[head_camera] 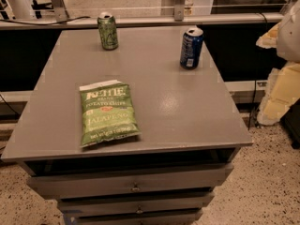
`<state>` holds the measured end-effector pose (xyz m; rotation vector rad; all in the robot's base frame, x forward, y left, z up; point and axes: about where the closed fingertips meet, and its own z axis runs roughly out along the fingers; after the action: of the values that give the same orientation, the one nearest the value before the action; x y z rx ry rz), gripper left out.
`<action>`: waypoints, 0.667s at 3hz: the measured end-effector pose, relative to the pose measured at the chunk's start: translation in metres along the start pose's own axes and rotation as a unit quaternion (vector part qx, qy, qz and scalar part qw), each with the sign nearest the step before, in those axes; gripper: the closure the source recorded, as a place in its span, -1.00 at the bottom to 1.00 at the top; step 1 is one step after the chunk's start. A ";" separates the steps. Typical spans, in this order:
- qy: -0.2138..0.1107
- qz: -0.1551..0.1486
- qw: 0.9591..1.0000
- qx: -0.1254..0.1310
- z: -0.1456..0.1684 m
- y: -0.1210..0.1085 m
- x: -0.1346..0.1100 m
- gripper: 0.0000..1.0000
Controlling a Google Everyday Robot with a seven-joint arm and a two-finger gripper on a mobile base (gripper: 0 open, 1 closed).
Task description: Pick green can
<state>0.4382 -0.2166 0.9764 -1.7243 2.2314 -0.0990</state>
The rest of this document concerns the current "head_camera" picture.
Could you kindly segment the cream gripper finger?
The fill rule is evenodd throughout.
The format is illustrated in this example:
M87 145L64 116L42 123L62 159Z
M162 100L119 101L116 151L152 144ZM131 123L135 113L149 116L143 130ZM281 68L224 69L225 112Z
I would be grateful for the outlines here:
M299 32L295 28L295 25L283 28L277 23L256 41L260 48L275 48L277 56L286 61L283 68L273 68L268 76L257 114L261 125L277 123L300 98L300 46Z

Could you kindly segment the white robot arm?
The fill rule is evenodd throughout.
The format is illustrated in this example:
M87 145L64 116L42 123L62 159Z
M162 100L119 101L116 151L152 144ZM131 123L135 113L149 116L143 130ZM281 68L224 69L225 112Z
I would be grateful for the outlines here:
M277 123L300 98L300 0L273 26L256 45L275 48L286 64L273 68L268 76L265 96L259 106L257 121L265 126Z

